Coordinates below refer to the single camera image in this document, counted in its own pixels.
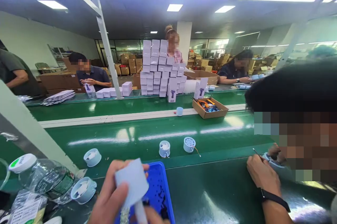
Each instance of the black watch strap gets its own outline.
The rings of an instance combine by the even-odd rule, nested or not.
[[[261,200],[262,202],[265,202],[266,200],[271,200],[274,201],[278,204],[280,204],[281,206],[283,206],[287,212],[290,212],[290,208],[288,206],[288,203],[286,203],[282,198],[280,198],[279,196],[276,196],[275,194],[272,194],[270,192],[267,192],[265,190],[261,189]]]

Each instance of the plastic bag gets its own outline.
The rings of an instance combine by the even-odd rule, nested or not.
[[[46,197],[27,190],[19,191],[11,208],[9,224],[42,223],[46,205]]]

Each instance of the metal pole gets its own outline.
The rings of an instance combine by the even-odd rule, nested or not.
[[[99,31],[101,32],[102,42],[103,42],[106,58],[108,60],[109,71],[111,73],[113,86],[115,87],[117,98],[120,99],[120,98],[122,98],[122,95],[121,95],[121,92],[119,90],[117,72],[114,68],[115,63],[113,62],[113,57],[112,57],[111,48],[110,48],[110,42],[109,42],[109,38],[108,38],[108,35],[107,35],[107,32],[106,32],[106,27],[105,27],[105,23],[104,23],[101,3],[100,3],[99,0],[92,0],[92,1],[99,8],[99,10],[101,12],[100,16],[96,16],[97,23],[98,23]]]

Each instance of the ceiling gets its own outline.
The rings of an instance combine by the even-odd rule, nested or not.
[[[0,11],[99,39],[96,17],[79,0],[55,0],[68,11],[51,9],[37,0],[0,0]],[[246,0],[100,0],[110,39],[163,38],[164,28],[177,21],[192,21],[192,39],[229,38],[236,31],[256,31],[306,18],[314,3]],[[183,4],[167,12],[169,4]],[[224,5],[236,7],[214,13]],[[321,4],[313,18],[337,13],[337,3]]]

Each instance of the woman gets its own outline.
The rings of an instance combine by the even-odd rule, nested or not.
[[[248,66],[253,58],[251,50],[244,50],[237,54],[229,63],[223,65],[218,72],[219,84],[250,83]]]
[[[165,39],[168,40],[168,56],[174,57],[175,63],[183,63],[181,52],[177,49],[179,46],[179,34],[173,29],[172,25],[166,26]]]

